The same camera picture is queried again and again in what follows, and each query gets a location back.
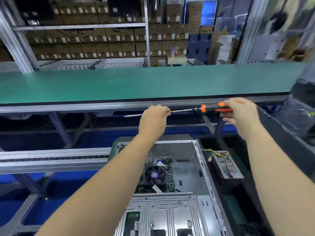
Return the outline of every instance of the hand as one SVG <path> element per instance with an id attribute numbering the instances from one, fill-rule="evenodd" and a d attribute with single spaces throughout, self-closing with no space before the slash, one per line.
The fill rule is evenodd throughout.
<path id="1" fill-rule="evenodd" d="M 166 106 L 151 106 L 142 114 L 139 124 L 139 135 L 156 142 L 163 135 L 166 118 L 171 115 Z"/>
<path id="2" fill-rule="evenodd" d="M 233 112 L 220 113 L 220 116 L 223 121 L 235 125 L 243 139 L 248 140 L 253 131 L 263 127 L 256 104 L 244 98 L 231 98 L 225 104 L 231 107 Z"/>

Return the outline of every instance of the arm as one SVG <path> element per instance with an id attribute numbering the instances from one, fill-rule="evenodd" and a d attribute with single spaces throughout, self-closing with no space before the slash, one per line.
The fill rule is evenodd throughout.
<path id="1" fill-rule="evenodd" d="M 169 108 L 151 106 L 139 134 L 63 203 L 36 236 L 112 236 L 136 186 L 153 144 L 164 133 Z"/>
<path id="2" fill-rule="evenodd" d="M 261 125 L 256 105 L 243 98 L 226 102 L 221 114 L 245 139 L 259 199 L 276 236 L 314 235 L 315 185 Z"/>

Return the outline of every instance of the stacked boxes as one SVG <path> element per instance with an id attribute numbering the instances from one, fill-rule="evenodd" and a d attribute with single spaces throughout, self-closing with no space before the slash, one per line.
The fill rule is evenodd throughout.
<path id="1" fill-rule="evenodd" d="M 190 34 L 199 34 L 202 7 L 202 1 L 190 1 L 186 4 L 185 23 L 189 24 Z"/>

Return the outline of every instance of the screwdriver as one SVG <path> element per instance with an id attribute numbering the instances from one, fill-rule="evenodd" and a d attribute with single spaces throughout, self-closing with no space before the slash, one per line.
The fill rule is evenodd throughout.
<path id="1" fill-rule="evenodd" d="M 230 112 L 232 109 L 229 106 L 226 106 L 224 102 L 211 104 L 211 105 L 201 105 L 200 108 L 190 108 L 190 109 L 183 109 L 183 110 L 175 110 L 175 111 L 169 111 L 170 113 L 181 113 L 181 112 L 190 112 L 190 111 L 201 111 L 202 113 L 206 113 L 209 110 L 215 109 L 217 112 Z M 142 114 L 133 114 L 133 115 L 126 115 L 124 118 L 128 117 L 139 117 L 142 116 Z"/>

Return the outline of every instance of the metal shelf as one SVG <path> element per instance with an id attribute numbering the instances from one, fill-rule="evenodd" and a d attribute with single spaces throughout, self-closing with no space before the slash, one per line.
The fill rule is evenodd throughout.
<path id="1" fill-rule="evenodd" d="M 145 67 L 147 65 L 146 58 L 116 58 L 105 59 L 95 66 L 96 69 L 109 69 L 109 68 L 134 68 Z"/>
<path id="2" fill-rule="evenodd" d="M 53 25 L 53 26 L 16 26 L 14 31 L 23 30 L 66 30 L 88 28 L 118 28 L 118 27 L 146 27 L 145 23 L 120 23 L 120 24 L 91 24 L 91 25 Z"/>
<path id="3" fill-rule="evenodd" d="M 100 59 L 73 59 L 60 60 L 41 67 L 41 70 L 75 70 L 89 69 L 89 66 L 99 61 Z"/>

